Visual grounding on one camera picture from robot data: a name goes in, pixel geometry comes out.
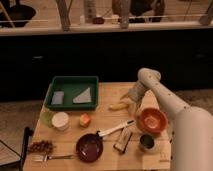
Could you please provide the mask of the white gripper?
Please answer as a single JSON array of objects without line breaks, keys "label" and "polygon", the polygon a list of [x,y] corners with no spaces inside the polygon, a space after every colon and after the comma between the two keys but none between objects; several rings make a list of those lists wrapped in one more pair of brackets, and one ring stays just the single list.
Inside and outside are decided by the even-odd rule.
[{"label": "white gripper", "polygon": [[145,92],[147,91],[146,87],[140,82],[137,81],[132,88],[129,89],[127,93],[124,93],[120,100],[123,100],[125,98],[130,98],[134,102],[129,105],[128,112],[129,114],[134,117],[138,110],[140,109],[141,104],[135,103],[141,100],[144,97]]}]

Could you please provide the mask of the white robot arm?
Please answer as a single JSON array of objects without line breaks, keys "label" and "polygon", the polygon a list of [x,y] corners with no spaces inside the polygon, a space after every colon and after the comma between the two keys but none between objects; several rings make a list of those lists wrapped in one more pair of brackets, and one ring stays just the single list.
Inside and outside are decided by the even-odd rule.
[{"label": "white robot arm", "polygon": [[139,114],[141,101],[151,90],[173,120],[170,171],[213,171],[213,115],[171,92],[160,83],[161,74],[156,70],[141,68],[137,78],[125,100],[131,114]]}]

